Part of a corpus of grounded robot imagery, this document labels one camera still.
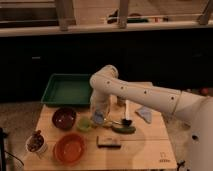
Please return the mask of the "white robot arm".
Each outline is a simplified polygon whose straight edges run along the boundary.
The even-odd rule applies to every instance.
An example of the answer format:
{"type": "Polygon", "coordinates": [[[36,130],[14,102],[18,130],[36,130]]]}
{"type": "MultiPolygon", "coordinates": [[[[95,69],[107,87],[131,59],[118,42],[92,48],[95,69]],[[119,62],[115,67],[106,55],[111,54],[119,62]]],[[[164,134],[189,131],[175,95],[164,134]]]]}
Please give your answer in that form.
{"type": "Polygon", "coordinates": [[[89,83],[92,116],[106,118],[111,95],[175,116],[191,128],[186,171],[213,171],[213,97],[123,81],[113,65],[95,72],[89,83]]]}

